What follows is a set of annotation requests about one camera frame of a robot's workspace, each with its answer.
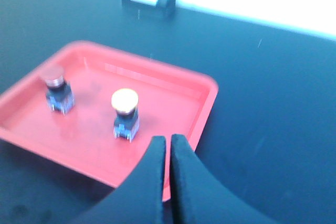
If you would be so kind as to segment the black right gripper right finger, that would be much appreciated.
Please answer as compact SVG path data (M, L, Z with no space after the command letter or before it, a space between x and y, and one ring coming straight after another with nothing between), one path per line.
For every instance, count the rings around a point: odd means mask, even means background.
M170 189L174 223L274 223L223 186L186 137L171 137Z

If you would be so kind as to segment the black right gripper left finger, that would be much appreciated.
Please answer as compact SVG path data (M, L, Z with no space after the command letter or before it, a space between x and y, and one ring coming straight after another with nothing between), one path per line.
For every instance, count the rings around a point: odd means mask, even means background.
M152 137L124 182L72 223L163 223L165 156L166 138Z

